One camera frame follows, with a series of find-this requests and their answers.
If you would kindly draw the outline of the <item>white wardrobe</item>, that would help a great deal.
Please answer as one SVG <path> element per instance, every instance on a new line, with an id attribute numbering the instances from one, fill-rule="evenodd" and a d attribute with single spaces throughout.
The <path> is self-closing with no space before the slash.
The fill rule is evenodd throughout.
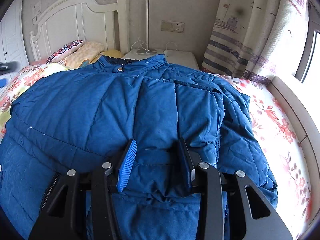
<path id="1" fill-rule="evenodd" d="M 22 3 L 14 0 L 1 20 L 1 62 L 17 63 L 17 71 L 29 65 L 23 31 Z"/>

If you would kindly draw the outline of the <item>colourful patterned pillow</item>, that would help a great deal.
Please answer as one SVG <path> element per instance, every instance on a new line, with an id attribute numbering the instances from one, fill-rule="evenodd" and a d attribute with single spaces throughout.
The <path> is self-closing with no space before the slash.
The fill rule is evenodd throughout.
<path id="1" fill-rule="evenodd" d="M 74 40 L 68 44 L 65 44 L 63 47 L 52 53 L 52 55 L 48 57 L 46 63 L 58 63 L 61 60 L 65 59 L 67 56 L 77 51 L 83 45 L 83 40 Z"/>

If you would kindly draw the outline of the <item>white wooden headboard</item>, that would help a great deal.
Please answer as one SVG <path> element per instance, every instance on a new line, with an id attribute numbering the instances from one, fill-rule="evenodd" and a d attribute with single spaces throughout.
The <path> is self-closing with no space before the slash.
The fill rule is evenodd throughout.
<path id="1" fill-rule="evenodd" d="M 58 0 L 37 20 L 37 32 L 30 33 L 34 60 L 48 58 L 74 41 L 95 41 L 105 49 L 130 51 L 129 0 L 100 5 L 96 0 Z"/>

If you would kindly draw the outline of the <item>white lamp pole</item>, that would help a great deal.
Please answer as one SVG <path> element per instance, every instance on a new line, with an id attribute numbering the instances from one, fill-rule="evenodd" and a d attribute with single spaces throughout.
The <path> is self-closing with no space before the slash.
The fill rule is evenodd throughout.
<path id="1" fill-rule="evenodd" d="M 149 46 L 149 31 L 150 31 L 150 0 L 146 0 L 145 11 L 145 41 L 140 43 L 140 48 L 137 50 L 138 54 L 155 54 L 157 50 Z"/>

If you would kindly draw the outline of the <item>white bedside table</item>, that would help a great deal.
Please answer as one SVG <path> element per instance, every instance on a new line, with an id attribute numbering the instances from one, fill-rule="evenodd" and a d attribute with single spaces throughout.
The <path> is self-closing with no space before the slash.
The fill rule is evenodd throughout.
<path id="1" fill-rule="evenodd" d="M 123 59 L 142 60 L 152 56 L 163 54 L 168 63 L 182 65 L 194 70 L 200 70 L 193 53 L 179 50 L 157 50 L 155 53 L 139 53 L 136 49 L 131 50 Z"/>

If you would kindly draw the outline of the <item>patterned window curtain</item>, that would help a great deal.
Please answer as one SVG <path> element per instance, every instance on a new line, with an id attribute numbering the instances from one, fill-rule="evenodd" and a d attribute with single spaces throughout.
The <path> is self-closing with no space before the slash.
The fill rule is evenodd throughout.
<path id="1" fill-rule="evenodd" d="M 201 69 L 264 85 L 294 75 L 308 25 L 308 0 L 220 0 Z"/>

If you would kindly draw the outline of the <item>dark window frame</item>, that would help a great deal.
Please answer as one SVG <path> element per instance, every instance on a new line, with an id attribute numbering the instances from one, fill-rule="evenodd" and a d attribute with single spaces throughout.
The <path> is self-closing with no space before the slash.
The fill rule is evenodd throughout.
<path id="1" fill-rule="evenodd" d="M 308 2 L 309 23 L 304 51 L 295 78 L 301 83 L 310 83 L 319 75 L 319 12 Z"/>

